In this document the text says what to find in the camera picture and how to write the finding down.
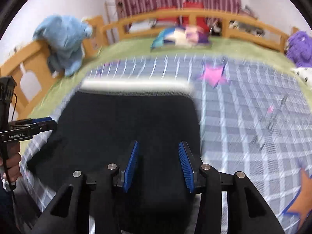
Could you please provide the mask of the person left hand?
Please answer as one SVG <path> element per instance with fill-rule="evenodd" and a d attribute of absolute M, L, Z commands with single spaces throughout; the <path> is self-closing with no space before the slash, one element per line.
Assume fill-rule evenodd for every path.
<path fill-rule="evenodd" d="M 11 182 L 15 182 L 20 176 L 21 146 L 19 142 L 7 144 L 8 160 L 6 161 L 7 173 Z"/>

